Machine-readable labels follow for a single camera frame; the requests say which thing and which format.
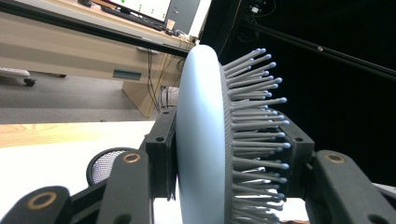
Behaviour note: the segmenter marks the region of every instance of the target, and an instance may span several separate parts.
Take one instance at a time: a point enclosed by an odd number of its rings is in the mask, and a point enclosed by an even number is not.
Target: keyboard
[[[118,11],[116,9],[113,9],[113,8],[110,8],[110,7],[101,6],[101,8],[102,8],[102,10],[104,12],[106,12],[108,14],[121,17],[121,18],[123,18],[125,20],[128,20],[128,21],[133,21],[133,22],[139,23],[141,25],[144,25],[144,26],[147,26],[149,28],[152,28],[152,29],[154,29],[156,31],[162,31],[163,30],[163,29],[160,28],[160,26],[158,26],[158,25],[156,25],[156,24],[154,24],[154,23],[152,23],[150,21],[146,21],[146,20],[140,19],[140,18],[138,18],[136,16],[128,15],[126,13],[120,12],[120,11]]]

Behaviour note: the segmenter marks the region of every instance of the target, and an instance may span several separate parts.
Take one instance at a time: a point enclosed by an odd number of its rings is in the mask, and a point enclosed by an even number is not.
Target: desk leg
[[[155,95],[158,97],[160,88],[153,87],[155,90]],[[134,105],[140,111],[140,113],[149,118],[155,105],[149,95],[148,84],[147,83],[135,83],[135,82],[123,82],[122,90],[125,94],[132,100]]]

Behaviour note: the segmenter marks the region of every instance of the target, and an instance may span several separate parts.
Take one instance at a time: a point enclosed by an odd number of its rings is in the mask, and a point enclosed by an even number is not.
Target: computer screen
[[[171,0],[107,0],[132,12],[165,22]]]

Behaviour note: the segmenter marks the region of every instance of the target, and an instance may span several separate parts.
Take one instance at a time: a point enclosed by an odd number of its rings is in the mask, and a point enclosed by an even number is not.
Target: black backdrop
[[[284,78],[273,94],[288,98],[276,109],[315,141],[316,150],[345,153],[373,182],[396,186],[396,81],[245,28],[239,14],[248,9],[238,9],[238,2],[212,1],[201,43],[217,53],[225,46],[223,64],[266,48],[277,63],[270,73]],[[391,0],[267,0],[258,15],[271,14],[255,22],[396,70],[395,11]]]

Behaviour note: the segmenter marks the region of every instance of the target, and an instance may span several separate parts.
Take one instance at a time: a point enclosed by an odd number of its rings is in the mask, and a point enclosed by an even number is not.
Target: black mesh speaker
[[[132,150],[131,147],[113,147],[100,152],[92,158],[87,167],[87,181],[90,186],[97,184],[111,174],[114,160],[122,153]]]

